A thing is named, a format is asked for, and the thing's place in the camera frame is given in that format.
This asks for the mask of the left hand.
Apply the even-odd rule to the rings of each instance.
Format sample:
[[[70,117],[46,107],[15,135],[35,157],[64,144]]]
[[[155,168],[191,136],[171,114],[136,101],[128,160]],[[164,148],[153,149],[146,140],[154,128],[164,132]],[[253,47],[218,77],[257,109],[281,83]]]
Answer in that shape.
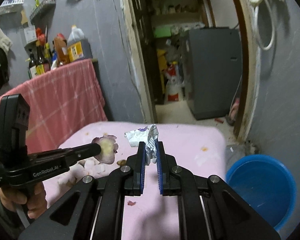
[[[29,197],[10,187],[0,188],[0,200],[2,205],[12,212],[16,211],[17,204],[26,205],[30,219],[37,219],[47,210],[46,191],[42,182],[34,186],[33,194]]]

